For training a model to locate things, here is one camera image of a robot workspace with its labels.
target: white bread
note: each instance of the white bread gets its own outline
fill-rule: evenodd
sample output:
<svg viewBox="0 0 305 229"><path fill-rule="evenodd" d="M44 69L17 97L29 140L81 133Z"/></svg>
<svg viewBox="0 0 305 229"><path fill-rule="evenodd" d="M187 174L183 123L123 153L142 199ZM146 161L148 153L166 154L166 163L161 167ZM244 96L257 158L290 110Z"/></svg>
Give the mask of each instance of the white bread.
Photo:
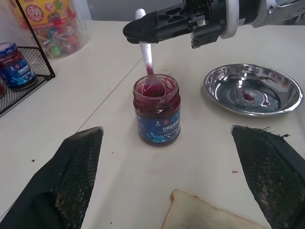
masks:
<svg viewBox="0 0 305 229"><path fill-rule="evenodd" d="M171 198L173 203L162 229L266 229L178 189Z"/></svg>

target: blue label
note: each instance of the blue label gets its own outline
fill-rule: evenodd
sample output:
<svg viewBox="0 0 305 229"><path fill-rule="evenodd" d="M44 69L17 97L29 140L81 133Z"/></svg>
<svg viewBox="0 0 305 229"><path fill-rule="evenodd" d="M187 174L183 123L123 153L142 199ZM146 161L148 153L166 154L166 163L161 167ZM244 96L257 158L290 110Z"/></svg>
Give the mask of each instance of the blue label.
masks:
<svg viewBox="0 0 305 229"><path fill-rule="evenodd" d="M139 134L150 143L166 143L180 132L180 111L169 118L149 119L137 115Z"/></svg>
<svg viewBox="0 0 305 229"><path fill-rule="evenodd" d="M15 64L5 66L0 69L0 77L8 87L21 86L35 76L26 60L21 60Z"/></svg>

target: wire rack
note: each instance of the wire rack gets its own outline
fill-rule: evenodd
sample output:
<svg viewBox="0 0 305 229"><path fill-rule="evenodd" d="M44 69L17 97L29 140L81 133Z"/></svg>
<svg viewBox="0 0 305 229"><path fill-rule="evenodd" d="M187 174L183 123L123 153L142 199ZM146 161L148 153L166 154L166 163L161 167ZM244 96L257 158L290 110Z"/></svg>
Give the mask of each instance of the wire rack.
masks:
<svg viewBox="0 0 305 229"><path fill-rule="evenodd" d="M3 80L0 79L0 117L8 112L11 108L36 91L39 87L44 85L48 80L55 77L54 71L44 54L35 32L33 31L29 20L27 19L20 3L16 0L16 3L31 31L34 40L38 47L19 47L19 51L23 54L24 58L30 65L31 69L36 74L36 80L29 86L24 87L22 90L10 89Z"/></svg>

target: stainless steel plate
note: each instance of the stainless steel plate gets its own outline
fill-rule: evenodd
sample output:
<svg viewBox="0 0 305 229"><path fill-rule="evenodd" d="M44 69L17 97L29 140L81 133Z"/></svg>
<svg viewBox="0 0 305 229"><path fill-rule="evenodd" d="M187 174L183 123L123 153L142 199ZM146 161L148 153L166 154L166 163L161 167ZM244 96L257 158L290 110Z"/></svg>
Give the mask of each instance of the stainless steel plate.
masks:
<svg viewBox="0 0 305 229"><path fill-rule="evenodd" d="M232 64L211 71L203 89L220 106L244 116L282 115L303 100L302 89L289 76L252 64Z"/></svg>

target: white table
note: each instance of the white table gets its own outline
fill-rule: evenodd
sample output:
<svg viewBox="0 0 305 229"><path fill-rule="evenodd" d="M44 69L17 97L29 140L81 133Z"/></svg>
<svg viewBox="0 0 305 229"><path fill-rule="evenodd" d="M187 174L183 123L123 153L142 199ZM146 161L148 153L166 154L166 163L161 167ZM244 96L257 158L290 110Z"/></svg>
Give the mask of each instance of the white table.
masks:
<svg viewBox="0 0 305 229"><path fill-rule="evenodd" d="M53 63L56 78L0 118L0 216L141 59L125 24L88 21L89 42Z"/></svg>
<svg viewBox="0 0 305 229"><path fill-rule="evenodd" d="M132 87L145 75L145 68L142 62L137 64L139 47L129 45L122 37L123 25L91 22L88 45L55 63L57 78L0 119L0 182L6 184L0 190L0 212L14 202L64 138L75 133L93 113L81 130L103 126L105 134L83 229L159 229L175 188L268 225L245 182L230 135L231 126L271 126L274 133L288 133L291 135L288 143L305 157L301 119L305 105L281 117L243 118L202 97L200 85L210 70L243 62L278 69L305 88L302 61L305 28L243 26L234 38L219 39L196 50L191 49L189 36L155 45L155 72L172 75L180 85L182 131L172 145L153 147L145 144L137 133ZM104 54L97 50L99 41L99 50L105 50ZM233 169L239 173L232 174Z"/></svg>
<svg viewBox="0 0 305 229"><path fill-rule="evenodd" d="M189 36L155 45L155 73L175 77L180 86L180 136L165 147L150 146L138 136L132 87L145 75L139 63L81 128L104 128L95 186L82 228L160 229L176 188L268 226L245 181L231 126L270 126L276 134L288 133L287 142L305 157L300 119L305 104L281 117L238 117L203 98L200 85L216 67L253 63L278 69L305 88L304 37L305 27L243 26L234 38L196 50L191 49Z"/></svg>

